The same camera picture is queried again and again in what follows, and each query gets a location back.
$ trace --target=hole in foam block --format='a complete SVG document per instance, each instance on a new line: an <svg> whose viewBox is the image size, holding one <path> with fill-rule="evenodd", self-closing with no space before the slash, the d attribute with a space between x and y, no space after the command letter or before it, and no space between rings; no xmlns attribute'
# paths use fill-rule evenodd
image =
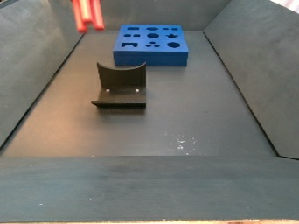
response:
<svg viewBox="0 0 299 224"><path fill-rule="evenodd" d="M130 31L138 31L139 30L139 27L127 27L127 29L130 30Z"/></svg>
<svg viewBox="0 0 299 224"><path fill-rule="evenodd" d="M158 31L158 28L156 27L148 27L148 28L146 28L148 31Z"/></svg>
<svg viewBox="0 0 299 224"><path fill-rule="evenodd" d="M180 47L180 44L179 43L175 43L175 42L171 42L167 44L170 47L172 48L176 48L176 47Z"/></svg>
<svg viewBox="0 0 299 224"><path fill-rule="evenodd" d="M126 46L138 47L138 43L123 43L122 47L126 47Z"/></svg>
<svg viewBox="0 0 299 224"><path fill-rule="evenodd" d="M147 34L147 37L150 39L158 39L159 38L159 35L156 33L150 33L150 34Z"/></svg>

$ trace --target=gray wall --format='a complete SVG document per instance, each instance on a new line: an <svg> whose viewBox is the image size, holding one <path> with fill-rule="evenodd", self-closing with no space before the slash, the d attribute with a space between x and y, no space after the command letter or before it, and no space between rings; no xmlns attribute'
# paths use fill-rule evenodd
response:
<svg viewBox="0 0 299 224"><path fill-rule="evenodd" d="M299 15L232 0L204 32L275 149L299 158Z"/></svg>
<svg viewBox="0 0 299 224"><path fill-rule="evenodd" d="M122 24L178 24L202 31L231 0L103 0L108 30Z"/></svg>
<svg viewBox="0 0 299 224"><path fill-rule="evenodd" d="M80 35L70 0L6 3L0 8L0 21L2 145Z"/></svg>

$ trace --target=circular hole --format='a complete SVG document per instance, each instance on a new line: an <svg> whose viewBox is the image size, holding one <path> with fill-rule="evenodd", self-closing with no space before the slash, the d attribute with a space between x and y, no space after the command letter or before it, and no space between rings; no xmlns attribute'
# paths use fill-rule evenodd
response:
<svg viewBox="0 0 299 224"><path fill-rule="evenodd" d="M179 44L179 43L175 43L175 42L171 42L171 43L168 43L167 45L168 45L170 47L172 47L172 48L176 48L176 47L180 46L180 44Z"/></svg>
<svg viewBox="0 0 299 224"><path fill-rule="evenodd" d="M156 33L150 33L150 34L147 34L147 37L150 39L156 39L156 38L159 38L159 35Z"/></svg>
<svg viewBox="0 0 299 224"><path fill-rule="evenodd" d="M156 31L158 30L158 28L156 27L148 27L148 28L146 28L148 31Z"/></svg>

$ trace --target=shape sorter board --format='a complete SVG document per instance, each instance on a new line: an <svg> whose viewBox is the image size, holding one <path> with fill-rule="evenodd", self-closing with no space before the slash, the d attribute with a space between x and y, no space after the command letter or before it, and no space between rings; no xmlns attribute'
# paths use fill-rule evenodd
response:
<svg viewBox="0 0 299 224"><path fill-rule="evenodd" d="M183 28L170 24L123 24L116 38L116 66L186 67Z"/></svg>

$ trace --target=dark gray surface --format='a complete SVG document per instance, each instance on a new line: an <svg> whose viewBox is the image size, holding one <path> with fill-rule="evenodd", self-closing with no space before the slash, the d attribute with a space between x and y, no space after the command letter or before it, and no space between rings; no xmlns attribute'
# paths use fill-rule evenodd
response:
<svg viewBox="0 0 299 224"><path fill-rule="evenodd" d="M235 0L204 30L279 154L299 158L299 15Z"/></svg>
<svg viewBox="0 0 299 224"><path fill-rule="evenodd" d="M103 17L108 30L123 24L182 25L202 31L231 0L104 0Z"/></svg>
<svg viewBox="0 0 299 224"><path fill-rule="evenodd" d="M118 32L86 35L3 156L274 156L203 33L184 34L188 66L148 67L147 109L118 111L90 103Z"/></svg>
<svg viewBox="0 0 299 224"><path fill-rule="evenodd" d="M20 0L0 8L0 145L80 35L71 1Z"/></svg>
<svg viewBox="0 0 299 224"><path fill-rule="evenodd" d="M2 222L299 219L298 169L278 157L6 157Z"/></svg>

